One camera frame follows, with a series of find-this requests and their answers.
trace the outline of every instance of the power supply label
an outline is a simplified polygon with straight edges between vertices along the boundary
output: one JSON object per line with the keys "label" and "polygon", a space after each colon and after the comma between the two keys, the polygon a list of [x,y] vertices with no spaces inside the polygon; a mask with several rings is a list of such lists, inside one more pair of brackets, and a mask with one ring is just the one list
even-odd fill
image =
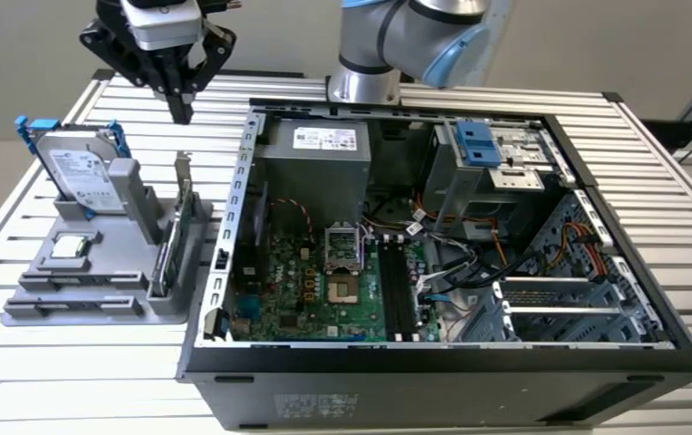
{"label": "power supply label", "polygon": [[91,151],[51,150],[58,175],[75,201],[96,213],[123,212],[104,162]]}
{"label": "power supply label", "polygon": [[275,394],[275,412],[284,419],[349,419],[357,394]]}
{"label": "power supply label", "polygon": [[357,151],[357,130],[299,127],[294,134],[295,149]]}

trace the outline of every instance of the motherboard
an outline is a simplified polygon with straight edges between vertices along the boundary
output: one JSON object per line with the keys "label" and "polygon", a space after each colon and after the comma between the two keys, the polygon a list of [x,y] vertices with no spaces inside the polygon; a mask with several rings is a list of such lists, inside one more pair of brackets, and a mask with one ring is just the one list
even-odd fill
{"label": "motherboard", "polygon": [[[238,340],[254,342],[343,341],[383,342],[393,340],[387,318],[395,317],[394,306],[386,304],[382,290],[379,251],[382,243],[371,238],[358,241],[358,250],[339,235],[334,243],[311,242],[284,235],[271,237],[266,279],[258,294],[236,295],[236,311],[231,331]],[[327,270],[326,257],[350,259],[361,270],[343,267]],[[413,283],[425,273],[423,247],[403,243],[406,283],[403,300],[397,308],[413,312]],[[425,313],[417,324],[415,338],[438,341],[434,313]]]}

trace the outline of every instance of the open computer tower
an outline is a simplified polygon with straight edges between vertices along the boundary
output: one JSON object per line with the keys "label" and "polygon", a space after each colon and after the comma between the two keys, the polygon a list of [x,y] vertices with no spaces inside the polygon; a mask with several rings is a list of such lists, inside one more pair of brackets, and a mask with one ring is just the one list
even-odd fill
{"label": "open computer tower", "polygon": [[227,429],[593,425],[692,336],[553,116],[254,101],[179,378]]}

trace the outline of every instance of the slotted aluminum worktable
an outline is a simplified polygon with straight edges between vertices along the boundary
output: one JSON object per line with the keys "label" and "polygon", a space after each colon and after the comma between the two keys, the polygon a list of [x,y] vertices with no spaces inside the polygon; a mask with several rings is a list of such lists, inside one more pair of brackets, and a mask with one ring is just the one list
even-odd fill
{"label": "slotted aluminum worktable", "polygon": [[[441,92],[405,85],[402,96],[406,106],[557,115],[692,332],[692,180],[629,109],[597,93]],[[255,97],[320,101],[325,83],[220,76],[199,94],[192,124],[179,126],[148,89],[118,77],[95,78],[66,121],[122,123],[143,180],[159,197],[175,192],[175,151],[192,151],[192,177],[200,196],[214,201],[216,227],[248,98]],[[0,312],[51,227],[55,193],[34,163],[0,209]],[[0,324],[0,433],[219,431],[196,389],[172,380],[184,329]],[[680,425],[692,425],[692,385],[610,420],[594,434],[692,431]]]}

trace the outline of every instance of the white wall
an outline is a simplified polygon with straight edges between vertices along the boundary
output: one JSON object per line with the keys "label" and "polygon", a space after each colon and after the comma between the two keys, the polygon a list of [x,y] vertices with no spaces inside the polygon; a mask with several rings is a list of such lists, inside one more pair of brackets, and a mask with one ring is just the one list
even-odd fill
{"label": "white wall", "polygon": [[[94,3],[0,0],[0,139],[14,137],[18,114],[63,115],[102,66],[78,43]],[[515,4],[486,85],[613,90],[641,115],[678,113],[692,96],[692,0]],[[238,33],[227,67],[327,74],[337,61],[339,1],[243,5],[212,17]]]}
{"label": "white wall", "polygon": [[615,91],[645,117],[692,98],[692,0],[517,0],[486,85]]}
{"label": "white wall", "polygon": [[[19,114],[64,115],[104,67],[78,42],[95,3],[0,0],[0,139],[15,136]],[[226,68],[325,76],[338,62],[337,0],[244,0],[240,9],[211,20],[238,34]]]}

